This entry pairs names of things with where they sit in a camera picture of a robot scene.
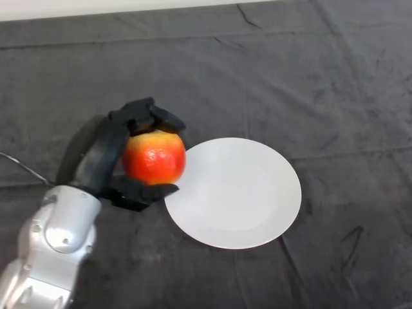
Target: cable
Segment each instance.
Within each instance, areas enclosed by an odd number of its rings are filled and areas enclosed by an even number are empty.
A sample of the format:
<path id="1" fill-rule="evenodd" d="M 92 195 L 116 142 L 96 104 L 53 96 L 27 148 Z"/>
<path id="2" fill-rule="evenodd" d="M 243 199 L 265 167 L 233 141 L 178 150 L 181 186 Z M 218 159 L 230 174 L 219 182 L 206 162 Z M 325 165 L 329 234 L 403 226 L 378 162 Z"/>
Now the cable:
<path id="1" fill-rule="evenodd" d="M 45 185 L 49 185 L 50 187 L 54 187 L 54 183 L 49 181 L 47 178 L 41 176 L 39 173 L 33 171 L 31 168 L 29 168 L 26 164 L 21 163 L 20 160 L 14 158 L 13 156 L 10 156 L 9 154 L 6 153 L 2 153 L 0 152 L 0 156 L 2 156 L 3 158 L 9 159 L 11 161 L 13 161 L 14 163 L 16 163 L 19 167 L 23 168 L 25 171 L 29 172 L 30 174 L 32 174 L 33 176 L 35 176 L 37 179 L 39 179 L 43 184 Z"/>

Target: plate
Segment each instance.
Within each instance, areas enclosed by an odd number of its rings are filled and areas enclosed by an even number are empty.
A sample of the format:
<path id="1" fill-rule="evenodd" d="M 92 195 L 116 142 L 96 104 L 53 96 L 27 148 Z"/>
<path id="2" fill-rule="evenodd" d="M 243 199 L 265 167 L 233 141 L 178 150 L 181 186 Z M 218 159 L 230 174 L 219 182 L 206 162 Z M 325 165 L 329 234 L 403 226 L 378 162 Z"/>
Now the plate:
<path id="1" fill-rule="evenodd" d="M 296 219 L 301 186 L 293 167 L 272 148 L 219 138 L 186 152 L 180 190 L 165 202 L 174 222 L 207 245 L 252 248 L 276 239 Z"/>

